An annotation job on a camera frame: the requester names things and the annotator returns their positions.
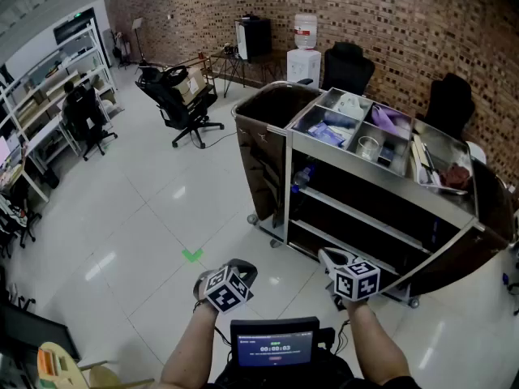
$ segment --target digital display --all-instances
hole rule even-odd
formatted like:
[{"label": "digital display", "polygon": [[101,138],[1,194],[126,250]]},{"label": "digital display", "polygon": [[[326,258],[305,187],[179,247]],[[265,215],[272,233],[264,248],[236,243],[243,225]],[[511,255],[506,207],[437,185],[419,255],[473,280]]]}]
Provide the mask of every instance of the digital display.
[{"label": "digital display", "polygon": [[312,340],[311,331],[238,336],[238,364],[242,367],[266,367],[309,363]]}]

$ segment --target water bottle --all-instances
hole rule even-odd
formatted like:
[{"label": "water bottle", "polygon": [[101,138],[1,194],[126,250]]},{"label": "water bottle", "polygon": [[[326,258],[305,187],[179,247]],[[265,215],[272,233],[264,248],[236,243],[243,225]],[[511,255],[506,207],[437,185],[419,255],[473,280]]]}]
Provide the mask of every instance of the water bottle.
[{"label": "water bottle", "polygon": [[292,191],[292,193],[298,193],[299,189],[301,189],[302,187],[305,187],[308,184],[308,182],[310,181],[310,177],[313,175],[314,171],[315,171],[314,165],[308,165],[303,170],[299,170],[294,175],[294,184],[292,185],[292,187],[290,187],[290,190]]},{"label": "water bottle", "polygon": [[294,24],[295,44],[300,49],[314,49],[317,45],[317,16],[296,15]]}]

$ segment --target cardboard box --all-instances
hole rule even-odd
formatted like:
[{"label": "cardboard box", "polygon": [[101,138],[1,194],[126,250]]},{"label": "cardboard box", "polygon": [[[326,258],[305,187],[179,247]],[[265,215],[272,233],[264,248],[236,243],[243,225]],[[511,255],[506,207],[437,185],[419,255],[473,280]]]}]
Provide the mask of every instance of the cardboard box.
[{"label": "cardboard box", "polygon": [[188,68],[187,78],[174,86],[180,91],[184,105],[188,105],[207,86],[199,68]]}]

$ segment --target wall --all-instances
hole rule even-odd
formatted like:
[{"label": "wall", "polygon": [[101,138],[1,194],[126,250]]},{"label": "wall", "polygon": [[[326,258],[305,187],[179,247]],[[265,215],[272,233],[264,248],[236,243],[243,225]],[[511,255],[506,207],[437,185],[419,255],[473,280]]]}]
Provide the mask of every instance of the wall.
[{"label": "wall", "polygon": [[56,49],[58,45],[54,38],[54,28],[72,19],[76,13],[85,11],[91,7],[93,7],[96,14],[97,26],[99,27],[100,32],[109,28],[110,25],[108,15],[106,14],[105,0],[97,0],[88,6],[80,7],[70,15],[55,22],[43,32],[40,32],[22,46],[13,56],[11,56],[11,58],[6,62],[6,66],[13,78],[17,79],[21,75],[30,71],[34,65]]},{"label": "wall", "polygon": [[[454,72],[473,88],[466,136],[507,181],[519,182],[519,4],[517,0],[106,0],[110,24],[148,59],[185,60],[235,41],[245,12],[272,20],[275,49],[292,49],[294,15],[315,13],[318,47],[353,41],[376,64],[367,95],[408,114],[425,113],[431,81]],[[166,16],[172,14],[172,20]]]}]

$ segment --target green tape mark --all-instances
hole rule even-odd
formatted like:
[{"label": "green tape mark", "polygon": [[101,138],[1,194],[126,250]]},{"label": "green tape mark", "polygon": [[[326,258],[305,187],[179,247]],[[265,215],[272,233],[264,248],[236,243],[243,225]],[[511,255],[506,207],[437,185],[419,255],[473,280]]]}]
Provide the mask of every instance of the green tape mark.
[{"label": "green tape mark", "polygon": [[195,253],[192,254],[189,250],[183,250],[182,253],[190,263],[193,263],[194,261],[199,259],[204,252],[202,250],[197,250]]}]

